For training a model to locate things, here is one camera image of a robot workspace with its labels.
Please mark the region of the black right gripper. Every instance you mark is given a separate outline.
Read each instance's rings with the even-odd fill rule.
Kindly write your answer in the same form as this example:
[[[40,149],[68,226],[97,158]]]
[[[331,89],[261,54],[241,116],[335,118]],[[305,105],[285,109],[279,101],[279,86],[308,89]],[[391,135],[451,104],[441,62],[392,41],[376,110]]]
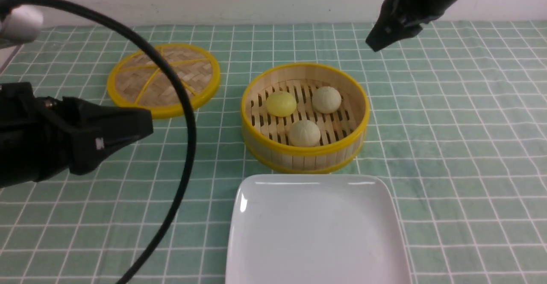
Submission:
[[[420,24],[441,18],[457,0],[384,0],[378,20],[365,42],[373,52],[422,32]]]

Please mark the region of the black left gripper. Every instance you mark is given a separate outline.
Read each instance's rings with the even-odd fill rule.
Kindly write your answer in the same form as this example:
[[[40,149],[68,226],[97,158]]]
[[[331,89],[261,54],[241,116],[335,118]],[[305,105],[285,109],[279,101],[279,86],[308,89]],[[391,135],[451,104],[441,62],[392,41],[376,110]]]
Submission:
[[[1,86],[2,188],[69,170],[84,175],[153,133],[144,108],[102,107],[76,97],[35,97],[30,83]]]

